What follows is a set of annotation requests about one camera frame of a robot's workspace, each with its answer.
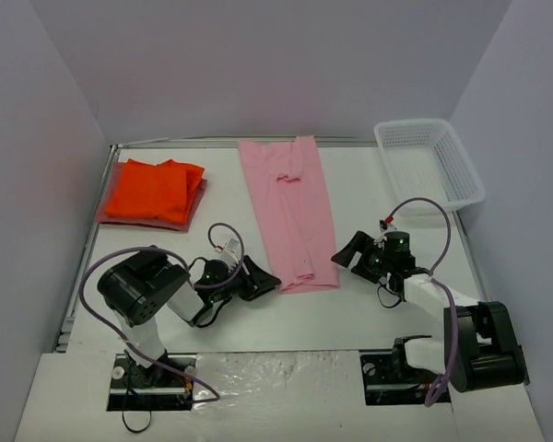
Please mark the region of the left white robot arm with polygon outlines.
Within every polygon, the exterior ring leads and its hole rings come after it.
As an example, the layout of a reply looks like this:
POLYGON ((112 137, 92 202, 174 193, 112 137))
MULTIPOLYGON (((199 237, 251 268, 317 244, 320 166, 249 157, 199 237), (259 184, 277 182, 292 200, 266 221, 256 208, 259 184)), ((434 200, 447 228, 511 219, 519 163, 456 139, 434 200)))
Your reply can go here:
POLYGON ((167 307, 187 325, 204 329, 234 297, 249 302, 281 285, 247 255, 238 264, 238 248, 233 242, 217 259, 203 259, 203 273, 193 284, 181 265, 152 250, 139 251, 100 278, 97 288, 135 347, 127 353, 135 361, 134 374, 145 384, 156 385, 167 374, 162 357, 167 351, 155 321, 160 309, 167 307))

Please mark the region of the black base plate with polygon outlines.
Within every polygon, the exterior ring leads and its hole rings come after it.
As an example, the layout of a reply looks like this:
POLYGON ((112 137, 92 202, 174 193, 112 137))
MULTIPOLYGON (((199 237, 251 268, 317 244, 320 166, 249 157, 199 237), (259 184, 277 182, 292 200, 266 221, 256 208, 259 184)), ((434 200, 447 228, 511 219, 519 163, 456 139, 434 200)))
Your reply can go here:
POLYGON ((128 355, 113 363, 108 412, 178 412, 193 408, 193 383, 159 366, 139 366, 128 355))
POLYGON ((428 370, 412 368, 400 375, 394 370, 390 350, 360 352, 359 361, 367 406, 423 405, 436 378, 428 370))

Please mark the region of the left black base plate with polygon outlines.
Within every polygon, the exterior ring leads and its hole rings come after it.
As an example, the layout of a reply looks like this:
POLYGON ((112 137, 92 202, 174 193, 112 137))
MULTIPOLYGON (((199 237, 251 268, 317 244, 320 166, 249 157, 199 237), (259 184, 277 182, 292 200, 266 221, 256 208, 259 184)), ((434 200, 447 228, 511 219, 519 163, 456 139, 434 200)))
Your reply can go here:
POLYGON ((178 412, 193 408, 193 383, 159 366, 139 366, 128 355, 113 363, 108 412, 178 412))

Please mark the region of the white plastic basket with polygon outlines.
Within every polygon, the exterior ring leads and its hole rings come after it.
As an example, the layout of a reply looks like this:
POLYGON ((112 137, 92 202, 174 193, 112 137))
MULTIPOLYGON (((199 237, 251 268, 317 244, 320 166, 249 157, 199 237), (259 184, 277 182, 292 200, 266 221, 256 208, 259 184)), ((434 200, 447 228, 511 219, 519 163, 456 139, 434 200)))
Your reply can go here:
POLYGON ((424 197, 456 212, 484 201, 481 179, 445 120, 380 122, 373 132, 397 202, 424 197))

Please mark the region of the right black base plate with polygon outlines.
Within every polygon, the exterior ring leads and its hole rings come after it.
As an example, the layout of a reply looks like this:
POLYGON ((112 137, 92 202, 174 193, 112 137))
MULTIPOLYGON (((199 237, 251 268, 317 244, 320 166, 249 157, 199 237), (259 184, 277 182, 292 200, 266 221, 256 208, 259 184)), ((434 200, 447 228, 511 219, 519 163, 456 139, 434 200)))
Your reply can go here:
POLYGON ((359 361, 367 406, 423 405, 436 378, 428 370, 412 368, 400 375, 394 370, 390 350, 360 352, 359 361))

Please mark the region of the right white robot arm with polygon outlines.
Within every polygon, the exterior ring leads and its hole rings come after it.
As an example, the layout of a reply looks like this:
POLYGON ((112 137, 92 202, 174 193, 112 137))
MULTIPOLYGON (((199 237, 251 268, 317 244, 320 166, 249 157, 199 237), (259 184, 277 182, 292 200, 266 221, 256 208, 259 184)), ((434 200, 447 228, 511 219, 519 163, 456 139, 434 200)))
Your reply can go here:
POLYGON ((526 382, 523 348, 507 307, 466 296, 418 266, 405 231, 378 238, 359 231, 331 260, 441 324, 440 340, 421 335, 394 341, 390 367, 397 378, 410 380, 428 371, 440 376, 437 388, 459 392, 526 382))

